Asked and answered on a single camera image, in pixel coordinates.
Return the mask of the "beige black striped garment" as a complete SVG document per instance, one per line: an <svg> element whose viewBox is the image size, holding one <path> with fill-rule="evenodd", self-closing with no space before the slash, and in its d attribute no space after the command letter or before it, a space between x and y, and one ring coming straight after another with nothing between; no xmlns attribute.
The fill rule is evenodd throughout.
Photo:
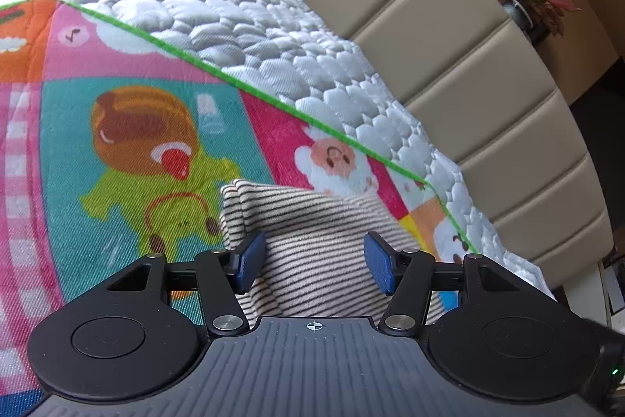
<svg viewBox="0 0 625 417"><path fill-rule="evenodd" d="M376 232L396 251L417 240L374 193L334 197L237 179L220 190L223 243L266 238L266 258L238 299L249 323L260 317L370 317L388 306L366 265L363 239Z"/></svg>

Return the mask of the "colourful cartoon play mat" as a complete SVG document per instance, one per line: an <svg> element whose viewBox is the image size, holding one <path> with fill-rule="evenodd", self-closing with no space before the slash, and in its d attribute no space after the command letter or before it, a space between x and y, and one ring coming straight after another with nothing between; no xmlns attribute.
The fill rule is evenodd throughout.
<svg viewBox="0 0 625 417"><path fill-rule="evenodd" d="M440 161L392 163L326 122L56 0L1 12L1 411L39 398L33 329L127 263L226 246L236 179L374 194L443 261L480 248Z"/></svg>

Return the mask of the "beige padded headboard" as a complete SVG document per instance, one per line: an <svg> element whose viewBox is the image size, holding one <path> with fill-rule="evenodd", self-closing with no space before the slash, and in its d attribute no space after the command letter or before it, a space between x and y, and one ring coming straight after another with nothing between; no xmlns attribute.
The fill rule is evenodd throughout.
<svg viewBox="0 0 625 417"><path fill-rule="evenodd" d="M598 175L564 96L497 0L304 1L460 165L509 251L552 287L598 267L613 245Z"/></svg>

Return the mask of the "white quilted mattress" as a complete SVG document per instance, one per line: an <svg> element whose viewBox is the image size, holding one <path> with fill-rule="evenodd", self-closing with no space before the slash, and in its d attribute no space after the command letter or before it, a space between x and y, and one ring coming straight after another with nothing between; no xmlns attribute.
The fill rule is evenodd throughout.
<svg viewBox="0 0 625 417"><path fill-rule="evenodd" d="M503 247L473 205L459 166L396 102L358 45L334 34L303 0L62 1L89 9L92 21L108 15L127 23L130 41L145 45L155 37L389 157L417 176L427 197L441 199L453 245L546 287L534 263Z"/></svg>

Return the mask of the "red leafy potted plant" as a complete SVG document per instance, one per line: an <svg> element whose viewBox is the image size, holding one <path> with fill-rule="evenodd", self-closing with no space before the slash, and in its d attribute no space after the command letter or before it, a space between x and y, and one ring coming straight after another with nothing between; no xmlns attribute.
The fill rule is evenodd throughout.
<svg viewBox="0 0 625 417"><path fill-rule="evenodd" d="M534 48L564 35L564 16L582 10L574 0L504 0L503 9Z"/></svg>

